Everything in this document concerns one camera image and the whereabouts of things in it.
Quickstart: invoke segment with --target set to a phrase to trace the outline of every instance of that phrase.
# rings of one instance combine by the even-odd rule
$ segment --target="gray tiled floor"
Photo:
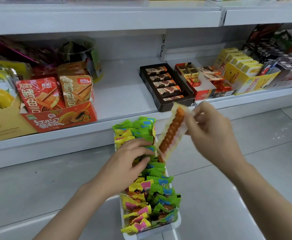
[[[232,124],[246,159],[292,202],[292,107]],[[80,184],[94,177],[112,150],[105,146],[0,169],[0,227],[59,210]],[[263,239],[234,186],[201,157],[189,137],[183,137],[167,169],[176,175],[173,186],[182,194],[180,239]],[[81,240],[122,239],[118,215],[118,200],[105,202]],[[42,226],[39,222],[15,231],[27,236],[20,239],[29,239]],[[164,240],[170,240],[168,236],[164,234]],[[0,239],[13,238],[7,234]],[[162,239],[160,234],[147,240]]]

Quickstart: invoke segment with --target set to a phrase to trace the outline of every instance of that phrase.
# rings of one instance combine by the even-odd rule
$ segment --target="papaya image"
[[[83,121],[87,122],[87,121],[89,121],[89,120],[90,120],[90,116],[89,116],[89,115],[85,115],[85,116],[83,117]]]
[[[76,115],[77,113],[72,111],[72,112],[68,112],[63,114],[60,118],[59,118],[59,122],[61,124],[65,124],[68,125],[71,123],[71,119],[73,118],[74,115]]]
[[[76,123],[76,122],[82,120],[84,118],[84,116],[86,116],[88,114],[89,114],[89,111],[87,109],[80,110],[73,115],[71,121]]]

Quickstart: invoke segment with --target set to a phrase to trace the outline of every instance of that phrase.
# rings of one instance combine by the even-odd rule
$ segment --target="purple package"
[[[52,60],[44,52],[0,36],[0,55],[10,60],[25,62],[31,65],[51,64]]]

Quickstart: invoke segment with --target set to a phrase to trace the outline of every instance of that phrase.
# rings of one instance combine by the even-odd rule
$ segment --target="right hand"
[[[185,116],[186,134],[207,160],[225,174],[246,162],[228,118],[204,101],[193,112]]]

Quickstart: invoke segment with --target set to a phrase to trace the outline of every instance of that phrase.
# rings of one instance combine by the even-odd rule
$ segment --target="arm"
[[[126,189],[146,167],[149,157],[132,167],[136,157],[153,155],[143,146],[151,142],[130,140],[122,145],[107,161],[96,177],[82,185],[69,202],[33,238],[33,240],[75,240],[85,225],[107,198]]]
[[[197,150],[236,186],[267,240],[291,240],[292,204],[247,163],[230,120],[206,102],[194,112],[194,117],[186,116],[186,124]]]

